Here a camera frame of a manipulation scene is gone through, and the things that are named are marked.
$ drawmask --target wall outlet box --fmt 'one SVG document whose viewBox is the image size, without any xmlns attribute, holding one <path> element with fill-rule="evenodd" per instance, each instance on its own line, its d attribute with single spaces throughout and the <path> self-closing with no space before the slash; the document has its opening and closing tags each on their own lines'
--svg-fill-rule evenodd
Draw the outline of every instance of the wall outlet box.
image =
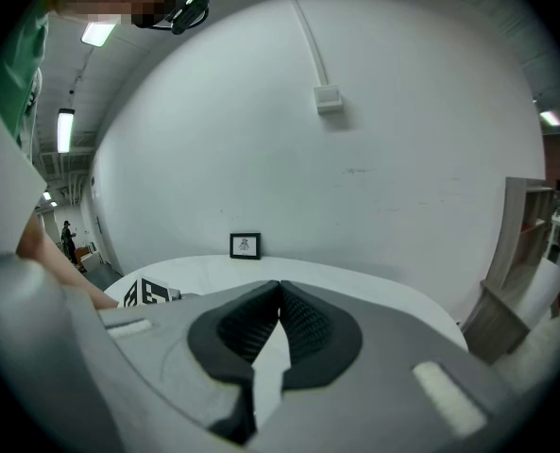
<svg viewBox="0 0 560 453">
<path fill-rule="evenodd" d="M 343 110 L 343 99 L 340 96 L 338 86 L 314 87 L 314 95 L 318 114 Z"/>
</svg>

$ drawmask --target white table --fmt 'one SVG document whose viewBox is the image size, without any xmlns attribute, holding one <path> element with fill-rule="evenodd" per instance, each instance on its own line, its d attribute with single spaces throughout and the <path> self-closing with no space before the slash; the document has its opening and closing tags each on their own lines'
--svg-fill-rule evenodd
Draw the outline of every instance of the white table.
<svg viewBox="0 0 560 453">
<path fill-rule="evenodd" d="M 560 230 L 560 216 L 553 215 L 551 236 L 548 239 L 548 247 L 546 248 L 546 252 L 544 252 L 544 257 L 546 258 L 548 257 L 548 254 L 551 251 L 551 247 L 554 245 L 556 237 L 558 237 L 559 230 Z"/>
<path fill-rule="evenodd" d="M 149 277 L 183 294 L 213 294 L 259 280 L 293 280 L 407 312 L 468 351 L 460 328 L 441 307 L 414 289 L 385 278 L 307 261 L 263 257 L 234 260 L 224 255 L 161 261 L 132 272 L 111 285 L 106 294 L 122 303 L 138 277 Z M 290 367 L 288 341 L 281 327 L 271 334 L 252 364 L 254 406 L 260 428 L 281 402 L 283 371 Z"/>
</svg>

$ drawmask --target green shirt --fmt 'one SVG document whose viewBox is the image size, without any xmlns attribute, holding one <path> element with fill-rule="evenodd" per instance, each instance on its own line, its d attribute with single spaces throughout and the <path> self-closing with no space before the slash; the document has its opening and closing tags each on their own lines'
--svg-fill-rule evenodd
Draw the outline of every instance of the green shirt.
<svg viewBox="0 0 560 453">
<path fill-rule="evenodd" d="M 0 117 L 14 140 L 32 89 L 32 80 L 44 57 L 48 17 L 43 0 L 24 14 L 0 49 Z"/>
</svg>

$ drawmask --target ceiling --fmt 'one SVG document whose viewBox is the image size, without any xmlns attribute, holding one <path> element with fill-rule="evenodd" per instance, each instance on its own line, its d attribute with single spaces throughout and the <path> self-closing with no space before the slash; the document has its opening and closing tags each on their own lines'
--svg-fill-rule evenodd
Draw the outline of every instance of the ceiling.
<svg viewBox="0 0 560 453">
<path fill-rule="evenodd" d="M 538 112 L 553 109 L 560 117 L 560 54 L 541 23 L 517 0 L 463 1 L 484 13 L 510 43 L 537 101 Z M 41 66 L 34 164 L 60 205 L 79 202 L 99 127 L 116 94 L 152 49 L 166 39 L 176 38 L 167 32 L 118 25 L 105 45 L 95 48 L 80 40 L 85 27 L 51 16 Z M 60 155 L 57 115 L 60 108 L 68 107 L 76 110 L 71 152 Z M 542 125 L 545 134 L 560 133 L 560 127 Z M 46 210 L 49 205 L 42 200 L 39 207 Z"/>
</svg>

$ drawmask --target person's arm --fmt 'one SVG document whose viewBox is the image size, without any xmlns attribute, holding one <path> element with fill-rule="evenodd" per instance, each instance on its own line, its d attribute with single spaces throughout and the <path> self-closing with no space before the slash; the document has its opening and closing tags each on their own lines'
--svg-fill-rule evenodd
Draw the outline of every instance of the person's arm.
<svg viewBox="0 0 560 453">
<path fill-rule="evenodd" d="M 65 258 L 44 233 L 36 215 L 32 215 L 27 222 L 22 239 L 17 246 L 17 255 L 22 259 L 37 261 L 61 284 L 86 292 L 96 309 L 113 309 L 118 306 L 118 302 L 101 292 Z"/>
</svg>

